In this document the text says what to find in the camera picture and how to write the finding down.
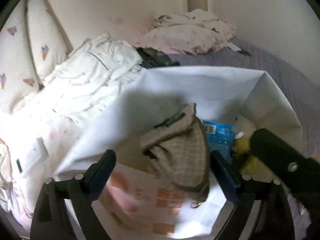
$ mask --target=brown checkered fabric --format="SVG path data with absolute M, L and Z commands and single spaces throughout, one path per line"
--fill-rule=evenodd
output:
M 160 175 L 181 189 L 197 192 L 207 187 L 209 148 L 196 104 L 143 135 L 141 148 Z

